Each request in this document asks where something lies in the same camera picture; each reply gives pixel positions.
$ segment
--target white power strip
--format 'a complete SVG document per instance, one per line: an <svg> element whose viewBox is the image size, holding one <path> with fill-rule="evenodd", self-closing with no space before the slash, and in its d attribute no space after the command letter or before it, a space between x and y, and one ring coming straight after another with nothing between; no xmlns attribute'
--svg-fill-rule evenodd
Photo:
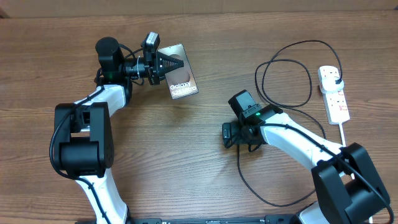
<svg viewBox="0 0 398 224"><path fill-rule="evenodd" d="M344 96L344 84L335 84L340 77L338 69L333 66L322 66L318 69L320 89L325 102L326 115L329 124L338 124L340 127L341 142L345 146L345 138L342 124L349 120L347 101Z"/></svg>

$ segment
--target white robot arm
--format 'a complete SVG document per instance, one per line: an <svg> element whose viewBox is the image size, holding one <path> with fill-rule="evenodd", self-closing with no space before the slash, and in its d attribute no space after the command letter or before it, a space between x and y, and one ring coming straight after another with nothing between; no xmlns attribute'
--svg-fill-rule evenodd
<svg viewBox="0 0 398 224"><path fill-rule="evenodd" d="M280 108L262 108L246 90L228 103L239 121L223 124L226 147L269 144L311 171L318 202L298 212L294 223L362 223L383 208L394 219L387 190L365 148L356 143L343 147L323 139ZM344 184L341 176L351 173L356 178Z"/></svg>
<svg viewBox="0 0 398 224"><path fill-rule="evenodd" d="M183 60L157 51L159 42L159 35L151 32L141 44L144 56L135 58L134 52L116 39L102 38L96 44L101 64L96 91L83 100L55 108L51 164L58 174L81 185L95 211L95 223L131 223L111 172L114 146L110 117L129 103L133 80L148 78L151 85L158 85L167 72L183 67ZM130 55L124 57L121 47ZM82 131L89 131L90 136L71 136Z"/></svg>

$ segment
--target wood grain surface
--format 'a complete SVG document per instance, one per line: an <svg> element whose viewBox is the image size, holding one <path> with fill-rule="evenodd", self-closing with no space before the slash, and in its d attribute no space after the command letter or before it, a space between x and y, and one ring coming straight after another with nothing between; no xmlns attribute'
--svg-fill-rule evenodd
<svg viewBox="0 0 398 224"><path fill-rule="evenodd" d="M235 119L227 101L254 87L256 67L280 48L323 40L338 52L351 120L346 140L369 152L398 211L398 12L294 12L179 16L113 16L62 19L0 19L0 223L73 223L95 214L82 189L51 168L48 156L54 108L95 89L95 43L112 36L132 49L150 31L161 47L182 43L199 94L171 100L167 85L134 86L131 103L111 118L116 148L113 175L133 217L261 217L294 213L316 195L287 208L258 200L244 186L236 149L222 146L221 125ZM317 69L337 66L321 44L292 47L279 58L304 63L313 96L302 107L340 142L328 124ZM266 77L271 98L299 103L308 95L305 71L293 63L272 65ZM312 121L289 115L320 134ZM242 150L247 181L274 203L292 202L313 188L309 171L282 151ZM384 210L374 217L386 222Z"/></svg>

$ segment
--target power cord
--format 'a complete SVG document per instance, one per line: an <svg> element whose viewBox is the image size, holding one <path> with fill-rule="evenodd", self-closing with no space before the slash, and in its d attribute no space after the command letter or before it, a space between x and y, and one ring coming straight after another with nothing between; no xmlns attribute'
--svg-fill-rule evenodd
<svg viewBox="0 0 398 224"><path fill-rule="evenodd" d="M98 81L99 77L101 75L101 69L98 69L97 71L97 76L96 79ZM98 198L98 195L94 189L94 186L92 183L90 183L88 180L83 179L81 177L78 177L77 179L74 179L72 177L70 177L68 174L64 174L63 172L61 172L60 169L56 168L55 163L54 163L54 156L53 156L53 148L54 148L54 144L55 144L55 138L57 137L57 134L59 132L59 130L61 129L61 126L64 124L64 122L69 118L69 116L81 105L89 102L91 99L93 99L94 97L98 96L99 94L101 94L103 91L105 90L104 86L101 86L101 89L98 90L97 92L93 93L91 96L88 95L84 100L80 101L79 103L77 103L74 107L72 107L67 113L66 115L61 119L61 122L58 124L57 128L55 128L54 133L52 134L51 137L51 141L50 141L50 148L49 148L49 156L50 156L50 162L51 162L51 166L53 167L53 169L57 172L57 174L61 175L64 178L68 178L71 180L79 180L84 182L85 184L87 184L88 188L91 190L91 192L93 193L93 196L95 198L95 201L97 203L97 206L102 214L102 217L106 220L107 224L111 224L108 216L106 216L106 212L104 211L104 209L101 206L101 202L100 199Z"/></svg>
<svg viewBox="0 0 398 224"><path fill-rule="evenodd" d="M134 84L136 84L136 85L143 85L144 84L144 82L145 82L145 80L143 79L143 78L141 78L141 83L138 83L138 82L136 82L136 81L132 81Z"/></svg>
<svg viewBox="0 0 398 224"><path fill-rule="evenodd" d="M130 52L130 54L128 56L132 56L133 59L136 60L136 56L134 55L134 52L130 48L126 47L124 44L119 44L119 47Z"/></svg>
<svg viewBox="0 0 398 224"><path fill-rule="evenodd" d="M241 178L242 178L244 184L248 187L248 189L249 189L258 199L262 200L264 203L266 203L266 204L268 204L268 205L271 205L271 206L274 206L274 207L280 207L280 208L282 208L282 207L288 207L288 206L294 205L294 204L296 204L296 203L299 203L299 202L301 202L302 200L307 199L309 196L311 196L313 193L315 193L315 190L313 190L313 191L311 191L309 194L307 194L306 196L304 196L304 197L302 197L302 198L300 198L300 199L298 199L298 200L296 200L296 201L294 201L294 202L292 202L292 203L288 203L288 204L285 204L285 205L278 205L278 204L275 204L275 203L268 202L267 200L264 200L260 195L258 195L258 194L250 187L250 185L249 185L249 184L246 182L246 180L244 179L243 174L242 174L242 171L241 171L241 165L240 165L240 163L239 163L239 158L240 158L239 145L236 146L236 150L237 150L236 153L237 153L237 155L238 155L238 171L239 171L239 175L241 176Z"/></svg>
<svg viewBox="0 0 398 224"><path fill-rule="evenodd" d="M127 50L127 51L129 51L130 53L129 53L128 55L126 55L126 56L124 57L124 59L127 59L127 58L130 57L130 56L132 56L134 59L136 59L136 53L140 52L141 50L142 50L142 48L137 49L137 50L135 50L135 51L133 51L133 52L131 52L130 49Z"/></svg>
<svg viewBox="0 0 398 224"><path fill-rule="evenodd" d="M343 123L338 123L338 128L340 129L341 145L343 145L343 147L346 147L346 138L344 137Z"/></svg>
<svg viewBox="0 0 398 224"><path fill-rule="evenodd" d="M304 40L304 41L296 42L296 43L294 43L294 44L290 44L290 45L288 45L288 46L286 46L286 47L283 47L282 49L280 49L280 50L271 58L270 61L261 63L259 66L257 66L256 71L254 72L254 83L256 84L256 90L257 90L258 94L260 95L260 97L261 97L265 102L267 102L267 103L269 103L269 104L271 104L271 105L276 105L276 106L281 107L281 108L285 108L285 109L297 111L297 112L302 113L302 114L304 114L305 116L309 117L310 119L312 119L312 120L319 126L319 128L321 129L323 138L326 139L326 132L325 132L325 129L324 129L323 126L319 123L319 121L317 121L314 117L310 116L308 113L296 109L297 107L306 105L306 104L310 101L311 96L312 96L312 79L311 79L310 72L308 71L308 68L307 68L303 63L301 63L301 62L299 62L299 61L297 61L297 60L293 60L293 59L275 59L275 58L278 56L278 54L279 54L281 51L283 51L284 49L286 49L286 48L288 48L288 47L291 47L291 46L293 46L293 45L297 45L297 44L301 44L301 43L305 43L305 42L320 42L320 43L323 43L323 44L327 45L327 46L333 51L333 53L335 54L335 56L336 56L336 58L337 58L337 61L338 61L339 66L340 66L340 71L341 71L341 72L340 72L340 74L341 74L340 79L342 79L342 77L343 77L343 76L342 76L342 75L343 75L343 71L342 71L342 68L341 68L341 62L340 62L340 60L339 60L339 58L338 58L337 53L335 52L335 50L334 50L328 43L323 42L323 41L320 41L320 40ZM307 75L308 75L308 80L309 80L309 84L310 84L310 92L309 92L309 94L308 94L308 98L307 98L303 103L298 104L298 105L284 105L284 104L282 104L282 103L278 103L278 102L272 100L272 99L267 95L267 93L266 93L266 91L265 91L265 89L264 89L264 80L265 80L265 77L266 77L267 69L268 69L269 65L270 65L272 62L293 62L293 63L297 63L297 64L301 65L301 66L304 68L304 70L306 71L306 73L307 73ZM258 70L259 70L263 65L267 65L267 67L266 67L266 69L264 70L264 74L263 74L263 76L262 76L262 83L261 83L262 92L261 92L261 90L260 90L260 88L259 88L259 85L258 85L258 83L257 83L257 72L258 72ZM251 146L249 145L248 151L249 151L249 152L254 152L254 151L257 150L260 146L261 146L261 144L257 145L253 150L251 150ZM242 172L241 172L241 169L240 169L240 165L239 165L239 145L238 145L238 171L239 171L239 174L240 174L240 176L241 176L241 178L242 178L242 181L245 183L245 185L248 187L248 189L249 189L257 198L259 198L260 200L262 200L264 203L266 203L266 204L268 204L268 205L272 205L272 206L274 206L274 207L288 207L288 206L294 205L294 204L296 204L296 203L301 202L302 200L305 200L306 198L308 198L309 196L311 196L313 193L315 193L315 189L314 189L314 190L311 191L308 195L306 195L306 196L304 196L304 197L302 197L302 198L300 198L300 199L298 199L298 200L296 200L296 201L294 201L294 202L292 202L292 203L288 203L288 204L285 204L285 205L278 205L278 204L271 203L271 202L268 202L267 200L263 199L260 195L258 195L258 194L249 186L249 184L246 182L246 180L244 179L244 177L243 177L243 175L242 175Z"/></svg>
<svg viewBox="0 0 398 224"><path fill-rule="evenodd" d="M315 118L313 118L312 116L310 116L309 114L307 114L307 113L305 113L305 112L303 112L303 111L300 111L300 110L298 110L298 109L295 109L296 107L300 107L300 106L303 106L303 105L307 104L308 101L309 101L310 98L311 98L311 95L312 95L312 80L311 80L310 72L308 71L308 69L306 68L306 66L305 66L304 64L302 64L302 63L300 63L300 62L298 62L298 61L296 61L296 60L292 60L292 59L276 59L276 60L275 60L275 58L278 56L278 54L279 54L281 51L283 51L284 49L286 49L286 48L288 48L288 47L291 47L291 46L293 46L293 45L302 44L302 43L306 43L306 42L319 42L319 43L325 44L325 45L326 45L327 47L329 47L330 50L334 53L334 55L335 55L335 57L336 57L336 59L337 59L337 61L338 61L339 67L340 67L340 79L338 79L338 80L336 81L336 84L339 84L339 83L342 81L342 79L343 79L343 69L342 69L342 67L341 67L340 59L339 59L337 53L335 52L335 50L333 49L333 47L332 47L331 45L329 45L328 43L326 43L326 42L324 42L324 41L321 41L321 40L304 40L304 41L296 42L296 43L290 44L290 45L288 45L288 46L286 46L286 47L283 47L282 49L280 49L280 50L271 58L270 61L264 62L264 63L260 64L260 65L256 68L256 71L255 71L255 73L254 73L254 83L256 84L256 90L257 90L258 94L260 95L260 97L261 97L265 102L267 102L267 103L269 103L269 104L271 104L271 105L277 105L277 106L279 106L279 107L281 107L281 108L285 108L285 109L297 111L297 112L299 112L299 113L304 114L305 116L308 116L309 118L311 118L314 122L316 122L316 123L318 124L318 126L320 127L320 129L321 129L321 131L322 131L323 137L326 139L326 133L325 133L325 130L323 129L323 126L322 126ZM305 71L306 71L306 73L307 73L307 75L308 75L309 83L310 83L310 93L308 94L308 98L307 98L306 101L304 101L303 103L301 103L301 104L299 104L299 105L284 105L284 104L281 104L281 103L278 103L278 102L272 100L272 99L267 95L267 93L266 93L266 91L265 91L265 89L264 89L264 79L265 79L265 75L266 75L267 69L268 69L269 65L270 65L272 62L294 62L294 63L297 63L297 64L301 65L301 66L305 69ZM260 89L259 89L259 85L258 85L258 83L257 83L257 71L258 71L259 68L262 67L263 65L267 65L267 67L266 67L266 69L264 70L264 74L263 74L263 76L262 76L262 83L261 83L262 92L261 92ZM334 153L332 153L330 150L328 150L325 146L323 146L323 145L321 145L320 143L316 142L314 139L312 139L310 136L308 136L307 134L305 134L305 133L302 132L301 130L299 130L299 129L297 129L297 128L294 128L294 127L291 127L291 126L289 126L289 125L287 125L287 124L270 124L270 123L266 123L266 124L260 124L260 125L258 125L258 127L261 127L261 126L278 126L278 127L283 127L283 128L287 128L287 129L291 129L291 130L293 130L293 131L296 131L296 132L298 132L299 134L301 134L302 136L304 136L305 138L307 138L309 141L311 141L312 143L314 143L316 146L318 146L321 150L324 150L326 153L328 153L329 155L331 155L332 157L334 157L343 167L345 167L346 169L350 170L352 174L354 174L356 177L358 177L367 187L369 187L369 188L381 199L382 203L384 204L384 206L387 208L387 211L389 212L389 216L390 216L389 223L393 223L393 222L394 222L394 212L392 211L391 206L384 200L384 198L382 197L382 195L381 195L381 194L380 194L380 193L379 193L379 192L378 192L378 191L377 191L377 190L376 190L376 189L375 189L363 176L361 176L361 174L359 174L355 169L353 169L347 162L345 162L344 160L342 160L341 158L339 158L336 154L334 154ZM345 142L345 139L344 139L344 136L343 136L343 132L341 132L341 134L342 134L342 136L341 136L341 137L342 137L342 140ZM228 147L231 147L231 146L232 146L233 144L235 144L239 139L242 139L242 138L243 138L243 135L242 135L241 132L240 132L238 135L232 136L232 138L230 139L231 143L228 145L228 142L227 142L225 146L226 146L227 148L228 148ZM248 150L249 150L249 152L253 152L253 151L257 150L260 146L261 146L261 144L258 144L253 150L251 150L251 145L249 145ZM239 164L239 157L240 157L239 145L237 146L237 153L238 153L238 155L237 155L237 157L238 157L238 171L239 171L239 174L240 174L240 176L241 176L241 178L242 178L242 181L245 183L245 185L248 187L248 189L249 189L257 198L259 198L260 200L262 200L262 201L265 202L266 204L272 205L272 206L275 206L275 207L287 207L287 206L290 206L290 205L294 205L294 204L296 204L296 203L299 203L299 202L301 202L302 200L305 200L306 198L308 198L311 194L313 194L313 193L315 192L315 190L313 190L312 192L310 192L308 195L304 196L303 198L301 198L301 199L299 199L299 200L296 200L296 201L294 201L294 202L292 202L292 203L285 204L285 205L277 205L277 204L274 204L274 203L270 203L270 202L264 200L260 195L258 195L258 194L249 186L249 184L248 184L248 183L246 182L246 180L244 179L244 177L243 177L243 175L242 175L242 172L241 172L240 164Z"/></svg>

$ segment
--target power strip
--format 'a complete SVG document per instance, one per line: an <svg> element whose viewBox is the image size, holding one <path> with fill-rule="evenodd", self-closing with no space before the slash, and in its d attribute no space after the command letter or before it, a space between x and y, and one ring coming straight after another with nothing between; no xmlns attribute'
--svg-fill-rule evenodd
<svg viewBox="0 0 398 224"><path fill-rule="evenodd" d="M323 89L322 80L327 78L331 83L334 83L335 77L340 77L338 69L333 66L322 66L318 70L320 79L320 88ZM329 124L342 124L349 120L349 113L344 91L341 85L335 85L331 90L329 85L328 93L323 93L323 101L325 102L326 115L328 116Z"/></svg>

